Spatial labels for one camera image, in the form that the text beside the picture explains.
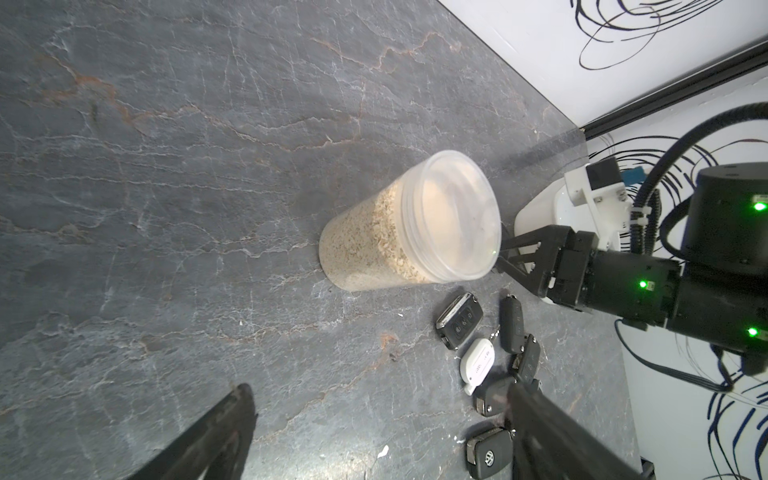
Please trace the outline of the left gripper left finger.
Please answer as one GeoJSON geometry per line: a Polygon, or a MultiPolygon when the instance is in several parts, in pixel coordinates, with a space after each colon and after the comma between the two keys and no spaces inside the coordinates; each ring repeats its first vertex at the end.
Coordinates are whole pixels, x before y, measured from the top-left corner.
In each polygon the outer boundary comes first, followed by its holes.
{"type": "Polygon", "coordinates": [[[239,479],[258,415],[250,385],[237,385],[133,479],[239,479]]]}

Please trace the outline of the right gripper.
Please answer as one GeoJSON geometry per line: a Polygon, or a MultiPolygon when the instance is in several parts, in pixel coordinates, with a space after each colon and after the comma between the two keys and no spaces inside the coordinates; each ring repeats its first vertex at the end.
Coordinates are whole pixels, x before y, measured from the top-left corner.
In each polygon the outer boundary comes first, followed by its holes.
{"type": "Polygon", "coordinates": [[[564,225],[548,225],[503,240],[495,269],[537,297],[618,318],[669,317],[681,278],[681,264],[675,260],[600,250],[595,234],[574,233],[564,225]],[[527,271],[523,263],[510,262],[556,257],[550,286],[551,269],[534,265],[527,271]]]}

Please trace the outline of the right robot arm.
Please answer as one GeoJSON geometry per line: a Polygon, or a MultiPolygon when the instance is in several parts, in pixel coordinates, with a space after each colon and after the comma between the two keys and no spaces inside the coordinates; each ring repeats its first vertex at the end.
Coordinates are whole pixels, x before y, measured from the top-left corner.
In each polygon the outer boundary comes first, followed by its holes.
{"type": "Polygon", "coordinates": [[[549,225],[503,240],[496,269],[537,297],[618,324],[659,327],[739,356],[747,376],[767,369],[767,166],[701,170],[692,195],[667,215],[650,205],[666,172],[699,141],[767,117],[763,102],[722,112],[677,140],[630,211],[631,248],[602,251],[593,232],[549,225]]]}

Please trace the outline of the white storage box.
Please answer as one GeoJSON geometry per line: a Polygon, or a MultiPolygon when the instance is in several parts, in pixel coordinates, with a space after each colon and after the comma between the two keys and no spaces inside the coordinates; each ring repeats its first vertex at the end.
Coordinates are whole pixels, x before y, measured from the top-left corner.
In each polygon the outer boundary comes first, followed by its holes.
{"type": "Polygon", "coordinates": [[[521,236],[545,226],[565,225],[558,212],[559,202],[565,195],[565,180],[560,178],[552,182],[518,212],[513,234],[521,236]]]}

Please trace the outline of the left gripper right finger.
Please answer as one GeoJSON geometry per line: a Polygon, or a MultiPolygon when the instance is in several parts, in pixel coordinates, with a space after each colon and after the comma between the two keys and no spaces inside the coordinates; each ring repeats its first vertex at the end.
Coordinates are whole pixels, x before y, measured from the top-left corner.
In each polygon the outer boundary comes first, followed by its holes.
{"type": "Polygon", "coordinates": [[[514,479],[639,479],[641,475],[541,392],[508,389],[514,479]]]}

